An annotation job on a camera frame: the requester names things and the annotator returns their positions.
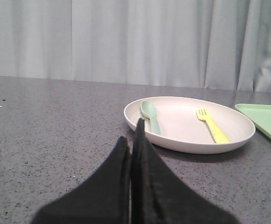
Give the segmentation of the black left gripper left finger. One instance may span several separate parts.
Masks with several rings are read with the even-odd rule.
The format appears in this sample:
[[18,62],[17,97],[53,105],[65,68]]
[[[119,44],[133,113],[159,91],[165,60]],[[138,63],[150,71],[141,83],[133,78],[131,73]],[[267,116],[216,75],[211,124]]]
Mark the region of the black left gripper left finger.
[[120,137],[108,158],[81,185],[43,206],[33,224],[127,224],[131,154]]

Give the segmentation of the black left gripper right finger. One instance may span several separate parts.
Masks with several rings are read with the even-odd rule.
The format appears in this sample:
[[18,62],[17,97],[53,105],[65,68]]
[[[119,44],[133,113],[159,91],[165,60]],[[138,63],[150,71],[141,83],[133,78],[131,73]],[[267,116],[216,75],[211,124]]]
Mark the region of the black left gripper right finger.
[[158,156],[139,119],[132,149],[133,224],[237,224],[183,183]]

